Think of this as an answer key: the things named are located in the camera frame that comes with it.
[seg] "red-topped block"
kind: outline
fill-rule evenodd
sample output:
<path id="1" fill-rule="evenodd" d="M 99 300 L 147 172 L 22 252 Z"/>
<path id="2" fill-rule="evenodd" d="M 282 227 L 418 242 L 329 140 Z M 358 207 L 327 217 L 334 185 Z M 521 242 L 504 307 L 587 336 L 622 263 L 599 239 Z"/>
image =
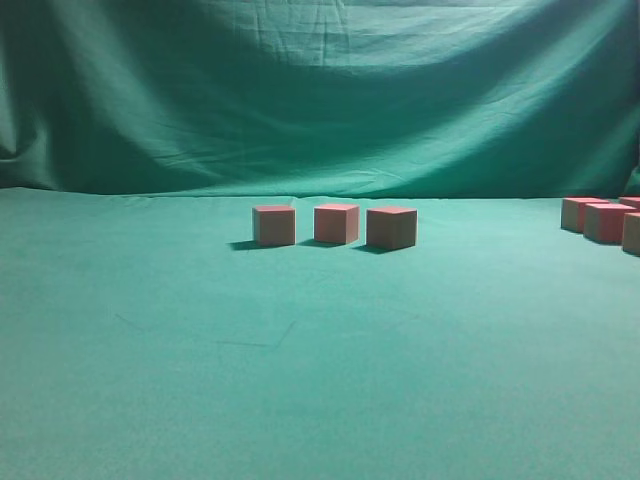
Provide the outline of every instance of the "red-topped block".
<path id="1" fill-rule="evenodd" d="M 590 203 L 610 203 L 594 197 L 569 197 L 562 201 L 561 227 L 576 233 L 584 231 L 585 207 Z"/>
<path id="2" fill-rule="evenodd" d="M 367 245 L 397 250 L 416 244 L 418 211 L 415 208 L 383 207 L 367 210 Z"/>
<path id="3" fill-rule="evenodd" d="M 288 205 L 254 207 L 253 239 L 271 247 L 296 243 L 296 210 Z"/>
<path id="4" fill-rule="evenodd" d="M 629 205 L 640 210 L 640 197 L 620 197 L 618 201 L 623 205 Z"/>
<path id="5" fill-rule="evenodd" d="M 358 239 L 360 207 L 328 203 L 314 209 L 313 238 L 317 242 L 351 243 Z"/>
<path id="6" fill-rule="evenodd" d="M 640 256 L 640 213 L 627 213 L 624 216 L 622 249 Z"/>
<path id="7" fill-rule="evenodd" d="M 620 244 L 624 215 L 636 211 L 620 203 L 588 204 L 584 214 L 584 236 L 598 243 Z"/>

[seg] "block side face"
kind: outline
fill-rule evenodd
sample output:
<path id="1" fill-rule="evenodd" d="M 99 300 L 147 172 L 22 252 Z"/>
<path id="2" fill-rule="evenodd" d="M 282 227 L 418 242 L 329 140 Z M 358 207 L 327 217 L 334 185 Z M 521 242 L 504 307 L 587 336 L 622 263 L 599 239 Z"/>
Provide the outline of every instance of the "block side face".
<path id="1" fill-rule="evenodd" d="M 367 245 L 386 250 L 392 249 L 392 228 L 393 224 L 388 214 L 367 210 Z"/>
<path id="2" fill-rule="evenodd" d="M 260 243 L 260 212 L 255 208 L 253 209 L 252 222 L 253 241 Z"/>
<path id="3" fill-rule="evenodd" d="M 585 209 L 584 236 L 595 242 L 600 241 L 600 210 L 595 208 Z"/>
<path id="4" fill-rule="evenodd" d="M 640 215 L 624 216 L 622 249 L 627 253 L 640 256 Z"/>
<path id="5" fill-rule="evenodd" d="M 624 227 L 624 210 L 607 210 L 600 215 L 600 242 L 609 244 L 622 243 Z"/>
<path id="6" fill-rule="evenodd" d="M 357 205 L 346 212 L 347 231 L 345 243 L 355 242 L 360 238 L 360 207 Z"/>
<path id="7" fill-rule="evenodd" d="M 582 233 L 580 228 L 580 204 L 577 202 L 564 199 L 562 201 L 562 215 L 560 226 L 564 230 Z"/>
<path id="8" fill-rule="evenodd" d="M 323 243 L 346 243 L 346 211 L 316 209 L 313 217 L 313 239 Z"/>
<path id="9" fill-rule="evenodd" d="M 640 197 L 620 197 L 618 200 L 622 205 L 640 209 Z"/>
<path id="10" fill-rule="evenodd" d="M 413 247 L 418 233 L 418 212 L 408 211 L 394 215 L 394 250 Z"/>
<path id="11" fill-rule="evenodd" d="M 296 243 L 295 211 L 259 212 L 259 215 L 260 245 L 281 246 Z"/>

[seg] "table surface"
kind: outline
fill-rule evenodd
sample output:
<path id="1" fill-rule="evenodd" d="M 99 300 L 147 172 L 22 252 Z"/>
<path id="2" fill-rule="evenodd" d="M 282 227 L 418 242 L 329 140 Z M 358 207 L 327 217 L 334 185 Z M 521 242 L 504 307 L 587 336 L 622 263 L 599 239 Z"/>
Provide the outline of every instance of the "table surface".
<path id="1" fill-rule="evenodd" d="M 328 202 L 0 191 L 0 478 L 638 478 L 639 258 L 560 199 L 326 247 Z"/>

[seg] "green fabric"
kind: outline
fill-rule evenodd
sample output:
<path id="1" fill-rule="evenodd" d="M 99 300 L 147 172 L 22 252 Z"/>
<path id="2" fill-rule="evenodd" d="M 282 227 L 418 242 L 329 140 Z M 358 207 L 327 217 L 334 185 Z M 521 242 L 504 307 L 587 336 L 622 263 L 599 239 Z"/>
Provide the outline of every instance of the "green fabric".
<path id="1" fill-rule="evenodd" d="M 636 0 L 2 0 L 0 186 L 640 192 Z"/>
<path id="2" fill-rule="evenodd" d="M 558 199 L 319 248 L 324 201 L 0 191 L 0 478 L 638 478 L 640 259 Z"/>

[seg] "block top face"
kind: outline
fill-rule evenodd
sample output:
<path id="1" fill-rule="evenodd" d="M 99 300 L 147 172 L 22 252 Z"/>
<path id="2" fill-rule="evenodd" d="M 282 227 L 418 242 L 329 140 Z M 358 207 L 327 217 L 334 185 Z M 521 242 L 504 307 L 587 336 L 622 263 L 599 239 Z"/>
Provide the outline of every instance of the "block top face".
<path id="1" fill-rule="evenodd" d="M 567 197 L 565 200 L 576 203 L 609 203 L 609 200 L 595 197 Z"/>
<path id="2" fill-rule="evenodd" d="M 261 205 L 253 207 L 253 209 L 256 212 L 290 212 L 294 210 L 294 208 L 289 205 Z"/>
<path id="3" fill-rule="evenodd" d="M 589 208 L 597 208 L 598 210 L 629 210 L 630 212 L 637 210 L 636 208 L 621 203 L 592 203 L 589 205 Z"/>
<path id="4" fill-rule="evenodd" d="M 327 203 L 325 205 L 320 205 L 315 207 L 320 210 L 351 210 L 353 208 L 358 208 L 358 205 L 350 205 L 346 203 Z"/>
<path id="5" fill-rule="evenodd" d="M 404 208 L 404 207 L 380 207 L 380 208 L 370 208 L 370 212 L 380 212 L 380 213 L 409 213 L 417 211 L 415 208 Z"/>

